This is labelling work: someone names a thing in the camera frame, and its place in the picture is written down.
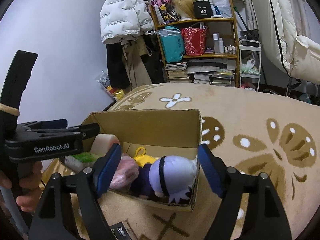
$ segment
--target wooden shelf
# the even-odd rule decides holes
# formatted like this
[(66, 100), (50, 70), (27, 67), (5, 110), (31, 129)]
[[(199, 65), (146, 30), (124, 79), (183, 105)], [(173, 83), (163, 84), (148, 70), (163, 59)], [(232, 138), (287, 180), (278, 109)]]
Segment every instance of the wooden shelf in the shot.
[[(175, 26), (177, 25), (177, 27), (180, 25), (181, 27), (183, 26), (183, 24), (185, 24), (185, 26), (188, 26), (188, 23), (192, 24), (192, 23), (197, 23), (197, 22), (221, 22), (221, 23), (225, 23), (226, 25), (231, 25), (231, 34), (220, 34), (221, 38), (224, 39), (232, 39), (233, 45), (236, 46), (236, 55), (233, 54), (225, 54), (225, 53), (221, 53), (221, 54), (203, 54), (201, 56), (183, 56), (183, 59), (193, 59), (193, 58), (228, 58), (228, 59), (232, 59), (232, 60), (236, 60), (236, 70), (235, 70), (235, 83), (236, 83), (236, 87), (239, 87), (239, 78), (240, 78), (240, 66), (239, 66), (239, 62), (240, 62), (240, 57), (239, 57), (239, 42), (238, 42), (238, 32), (237, 32), (237, 22), (236, 22), (236, 14), (234, 11), (234, 7), (233, 7), (233, 2), (232, 0), (229, 0), (230, 2), (230, 7), (231, 7), (231, 11), (232, 11), (232, 18), (205, 18), (205, 19), (193, 19), (193, 20), (185, 20), (185, 21), (178, 21), (178, 22), (173, 22), (173, 23), (169, 23), (169, 24), (159, 24), (158, 21), (158, 17), (156, 15), (156, 11), (154, 9), (154, 7), (152, 5), (150, 5), (150, 11), (151, 11), (151, 16), (153, 19), (153, 22), (155, 24), (155, 29), (159, 30), (162, 29), (166, 26)], [(159, 42), (159, 48), (160, 48), (160, 52), (161, 52), (161, 58), (163, 60), (163, 65), (164, 68), (166, 67), (166, 60), (165, 60), (165, 54), (164, 54), (164, 50), (162, 48), (162, 44), (161, 44), (161, 40), (160, 37), (157, 35), (157, 39)]]
[(230, 59), (237, 59), (238, 56), (237, 55), (231, 55), (231, 54), (227, 54), (227, 53), (220, 53), (220, 54), (203, 54), (201, 56), (187, 56), (184, 55), (182, 58), (215, 58), (215, 57), (219, 57), (219, 58), (230, 58)]
[(156, 28), (163, 28), (170, 25), (178, 25), (183, 23), (197, 23), (197, 22), (233, 22), (233, 18), (205, 18), (205, 19), (193, 19), (193, 20), (185, 20), (172, 22), (168, 24), (157, 25)]

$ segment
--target purple plush doll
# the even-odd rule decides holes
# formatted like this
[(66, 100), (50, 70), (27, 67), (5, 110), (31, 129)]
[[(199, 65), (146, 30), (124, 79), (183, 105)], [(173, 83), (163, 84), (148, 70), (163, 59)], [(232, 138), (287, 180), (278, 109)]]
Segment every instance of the purple plush doll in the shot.
[(154, 191), (149, 182), (149, 171), (151, 164), (146, 163), (144, 167), (139, 167), (139, 175), (132, 182), (130, 190), (139, 197), (149, 198), (154, 195)]
[(197, 158), (189, 160), (180, 156), (167, 156), (156, 160), (150, 167), (149, 182), (156, 196), (164, 196), (166, 188), (169, 203), (180, 199), (189, 199), (186, 193), (190, 192), (197, 173)]

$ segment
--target black box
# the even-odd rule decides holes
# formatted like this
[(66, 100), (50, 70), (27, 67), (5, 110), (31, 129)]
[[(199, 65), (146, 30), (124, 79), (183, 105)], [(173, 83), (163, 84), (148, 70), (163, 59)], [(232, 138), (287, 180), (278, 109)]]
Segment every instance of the black box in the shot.
[(196, 1), (193, 2), (193, 6), (197, 19), (211, 18), (211, 16), (213, 16), (209, 1)]
[(110, 227), (116, 240), (137, 240), (128, 223), (123, 221)]

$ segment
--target green item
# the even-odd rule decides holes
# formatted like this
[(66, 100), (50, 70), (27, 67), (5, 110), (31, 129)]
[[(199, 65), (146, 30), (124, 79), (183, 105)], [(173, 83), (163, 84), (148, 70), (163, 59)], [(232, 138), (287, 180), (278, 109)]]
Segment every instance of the green item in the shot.
[(80, 161), (81, 163), (91, 163), (95, 162), (99, 156), (90, 152), (83, 152), (77, 155), (72, 155), (75, 159)]

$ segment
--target red gift bag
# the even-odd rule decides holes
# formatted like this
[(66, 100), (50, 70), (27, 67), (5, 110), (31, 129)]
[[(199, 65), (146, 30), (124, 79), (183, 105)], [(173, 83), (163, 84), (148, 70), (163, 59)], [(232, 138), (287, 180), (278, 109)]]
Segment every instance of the red gift bag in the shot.
[(181, 30), (184, 47), (188, 56), (201, 56), (205, 52), (208, 29), (185, 28)]

